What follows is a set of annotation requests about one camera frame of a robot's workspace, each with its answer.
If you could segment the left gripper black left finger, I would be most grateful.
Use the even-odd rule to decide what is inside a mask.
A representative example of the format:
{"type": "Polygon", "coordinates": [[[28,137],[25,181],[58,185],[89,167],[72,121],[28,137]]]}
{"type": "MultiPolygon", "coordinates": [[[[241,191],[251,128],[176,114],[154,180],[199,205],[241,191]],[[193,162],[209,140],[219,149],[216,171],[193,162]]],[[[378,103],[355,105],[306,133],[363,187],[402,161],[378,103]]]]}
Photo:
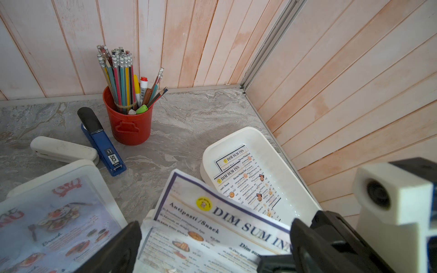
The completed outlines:
{"type": "Polygon", "coordinates": [[[77,273],[132,273],[140,247],[140,223],[133,221],[115,235],[77,273]]]}

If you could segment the white menu holder front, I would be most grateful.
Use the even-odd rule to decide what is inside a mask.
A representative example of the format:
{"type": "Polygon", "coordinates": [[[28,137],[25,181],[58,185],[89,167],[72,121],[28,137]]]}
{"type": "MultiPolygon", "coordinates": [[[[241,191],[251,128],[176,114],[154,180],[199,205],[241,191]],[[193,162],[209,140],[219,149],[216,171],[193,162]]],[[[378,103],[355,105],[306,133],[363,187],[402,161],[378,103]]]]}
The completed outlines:
{"type": "Polygon", "coordinates": [[[155,209],[151,209],[147,213],[147,216],[142,221],[142,224],[141,224],[141,233],[142,233],[142,238],[144,240],[146,239],[147,235],[149,234],[149,231],[155,225],[154,215],[155,215],[155,209]]]}

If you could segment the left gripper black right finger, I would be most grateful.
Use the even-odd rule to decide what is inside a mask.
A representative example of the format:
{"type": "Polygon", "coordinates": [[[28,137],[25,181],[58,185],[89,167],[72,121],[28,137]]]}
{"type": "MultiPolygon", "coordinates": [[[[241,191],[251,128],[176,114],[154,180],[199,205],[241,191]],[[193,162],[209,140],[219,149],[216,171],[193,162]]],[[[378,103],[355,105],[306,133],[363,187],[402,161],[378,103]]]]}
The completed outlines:
{"type": "Polygon", "coordinates": [[[292,222],[290,240],[295,268],[299,273],[362,272],[300,219],[292,222]]]}

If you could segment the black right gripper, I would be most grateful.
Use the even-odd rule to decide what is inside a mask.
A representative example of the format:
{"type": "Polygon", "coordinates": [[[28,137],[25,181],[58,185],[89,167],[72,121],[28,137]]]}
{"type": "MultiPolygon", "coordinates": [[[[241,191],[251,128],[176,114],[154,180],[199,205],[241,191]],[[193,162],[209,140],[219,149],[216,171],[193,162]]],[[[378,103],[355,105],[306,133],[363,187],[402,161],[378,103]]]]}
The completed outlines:
{"type": "MultiPolygon", "coordinates": [[[[392,273],[394,271],[338,213],[320,210],[308,227],[356,265],[362,271],[361,273],[392,273]]],[[[257,272],[298,273],[292,253],[262,256],[257,272]]]]}

